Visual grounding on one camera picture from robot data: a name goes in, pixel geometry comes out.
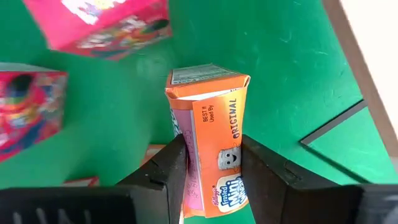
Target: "box label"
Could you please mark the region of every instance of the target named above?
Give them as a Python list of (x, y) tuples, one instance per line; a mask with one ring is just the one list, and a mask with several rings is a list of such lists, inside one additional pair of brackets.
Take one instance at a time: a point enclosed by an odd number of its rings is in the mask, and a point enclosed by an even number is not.
[(70, 12), (77, 15), (85, 23), (94, 25), (104, 10), (112, 9), (126, 0), (62, 0), (62, 4)]
[(119, 59), (170, 35), (168, 19), (145, 21), (130, 16), (115, 26), (91, 34), (77, 43), (79, 51), (98, 58)]
[(218, 199), (215, 201), (216, 197), (213, 197), (213, 204), (225, 213), (239, 208), (248, 200), (240, 174), (220, 178), (213, 192)]
[(190, 207), (203, 210), (203, 194), (201, 190), (200, 165), (198, 161), (198, 149), (196, 144), (195, 124), (192, 111), (173, 110), (178, 120), (181, 132), (188, 147), (189, 163), (188, 175), (185, 184), (184, 200)]
[(232, 74), (236, 73), (212, 64), (178, 68), (173, 70), (172, 85), (203, 81)]

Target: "green wall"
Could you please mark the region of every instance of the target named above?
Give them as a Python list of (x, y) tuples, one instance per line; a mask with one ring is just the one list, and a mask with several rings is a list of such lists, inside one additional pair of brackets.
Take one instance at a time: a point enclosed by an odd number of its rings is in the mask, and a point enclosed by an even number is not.
[[(169, 70), (209, 62), (252, 76), (246, 134), (331, 180), (354, 182), (297, 144), (362, 98), (320, 1), (170, 0), (170, 10), (172, 39), (109, 62), (47, 50), (21, 1), (0, 1), (0, 61), (70, 73), (65, 129), (0, 164), (1, 188), (59, 185), (87, 175), (99, 175), (104, 185), (115, 184), (138, 168), (148, 143), (173, 138), (164, 96)], [(365, 119), (369, 132), (364, 135), (378, 139), (370, 116)], [(344, 150), (345, 143), (335, 150)], [(365, 145), (368, 152), (380, 151), (378, 158), (350, 150), (340, 162), (351, 168), (358, 156), (361, 161), (384, 159), (382, 175), (396, 181), (387, 154), (377, 146)], [(365, 176), (377, 170), (355, 167)], [(387, 181), (383, 178), (372, 180)], [(226, 222), (254, 220), (246, 207), (226, 217), (186, 221)]]

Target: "pink cereal box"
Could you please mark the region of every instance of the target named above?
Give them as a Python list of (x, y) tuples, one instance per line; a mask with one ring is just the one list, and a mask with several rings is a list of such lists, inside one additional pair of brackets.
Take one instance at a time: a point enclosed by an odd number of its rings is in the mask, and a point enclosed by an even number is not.
[(67, 74), (0, 63), (0, 162), (60, 131)]
[(24, 0), (53, 50), (118, 60), (171, 36), (167, 0)]

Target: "green floor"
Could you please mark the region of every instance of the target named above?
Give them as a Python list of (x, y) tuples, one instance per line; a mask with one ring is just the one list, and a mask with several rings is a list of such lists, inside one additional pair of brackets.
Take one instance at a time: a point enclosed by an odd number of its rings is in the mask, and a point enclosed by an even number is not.
[[(339, 184), (354, 182), (297, 144), (362, 98), (320, 1), (170, 0), (170, 10), (172, 39), (109, 62), (47, 50), (21, 1), (0, 1), (0, 61), (70, 73), (64, 130), (0, 164), (0, 188), (56, 186), (89, 175), (115, 184), (137, 169), (149, 143), (173, 138), (164, 96), (169, 70), (209, 62), (252, 76), (246, 134)], [(361, 136), (338, 144), (320, 139), (335, 153), (319, 150), (372, 181), (398, 182), (370, 116), (362, 117)], [(346, 132), (362, 124), (352, 122)], [(367, 136), (374, 142), (363, 144)], [(186, 221), (227, 222), (254, 220), (246, 207)]]

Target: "kellogg's logo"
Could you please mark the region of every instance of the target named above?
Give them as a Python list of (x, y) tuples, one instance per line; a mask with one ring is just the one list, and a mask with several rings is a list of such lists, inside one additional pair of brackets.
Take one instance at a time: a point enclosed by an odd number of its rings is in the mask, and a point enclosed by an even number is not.
[(248, 200), (240, 174), (222, 177), (213, 189), (212, 202), (221, 212), (230, 212), (244, 205)]

